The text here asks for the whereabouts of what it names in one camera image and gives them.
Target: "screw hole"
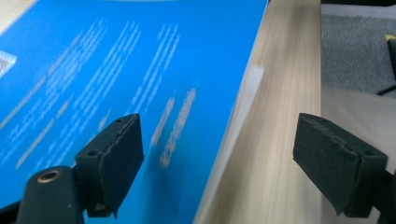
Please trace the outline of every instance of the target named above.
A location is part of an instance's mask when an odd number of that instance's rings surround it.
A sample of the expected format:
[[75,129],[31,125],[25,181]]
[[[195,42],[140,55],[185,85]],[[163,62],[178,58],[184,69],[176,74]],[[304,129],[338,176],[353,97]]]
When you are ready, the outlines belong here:
[[364,153],[364,155],[367,155],[367,156],[374,156],[375,155],[374,152],[372,152],[372,151],[363,151],[363,153]]
[[88,153],[89,156],[96,156],[96,154],[98,154],[97,151],[90,151],[90,152]]
[[44,173],[43,175],[39,176],[37,179],[37,182],[41,183],[41,184],[49,183],[49,182],[57,179],[60,175],[61,175],[61,173],[59,171],[51,170],[51,171],[48,171],[48,172]]

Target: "light wood surface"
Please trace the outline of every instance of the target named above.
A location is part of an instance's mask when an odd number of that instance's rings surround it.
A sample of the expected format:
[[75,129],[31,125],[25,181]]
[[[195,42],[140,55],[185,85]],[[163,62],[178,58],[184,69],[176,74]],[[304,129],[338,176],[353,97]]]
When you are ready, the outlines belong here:
[[[34,0],[0,0],[0,34]],[[321,197],[292,160],[300,112],[320,113],[320,1],[272,0],[250,58],[264,77],[214,201],[197,223],[320,223]]]
[[35,0],[0,0],[0,34],[34,2]]

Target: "wood grain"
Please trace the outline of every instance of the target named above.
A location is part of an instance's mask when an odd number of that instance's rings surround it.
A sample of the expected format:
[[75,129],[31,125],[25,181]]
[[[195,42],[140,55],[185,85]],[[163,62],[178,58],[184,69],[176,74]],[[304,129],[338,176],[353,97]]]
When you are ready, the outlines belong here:
[[320,113],[320,1],[273,0],[250,63],[265,68],[260,90],[195,222],[320,223],[321,194],[292,160],[299,113]]
[[2,34],[35,0],[0,0],[0,34]]

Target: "gray carpet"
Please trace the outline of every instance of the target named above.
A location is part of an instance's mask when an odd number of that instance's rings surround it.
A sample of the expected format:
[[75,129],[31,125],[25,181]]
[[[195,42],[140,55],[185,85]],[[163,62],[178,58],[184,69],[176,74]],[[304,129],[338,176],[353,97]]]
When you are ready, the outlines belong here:
[[322,5],[321,25],[323,86],[376,93],[396,84],[385,39],[396,35],[396,7]]

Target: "book cover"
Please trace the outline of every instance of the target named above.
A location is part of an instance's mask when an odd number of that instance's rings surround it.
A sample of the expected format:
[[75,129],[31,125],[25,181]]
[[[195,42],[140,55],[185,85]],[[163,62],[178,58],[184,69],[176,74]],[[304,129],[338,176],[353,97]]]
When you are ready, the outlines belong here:
[[[0,36],[0,207],[141,115],[145,161],[116,223],[191,223],[266,2],[49,1]],[[109,223],[113,219],[87,219]]]

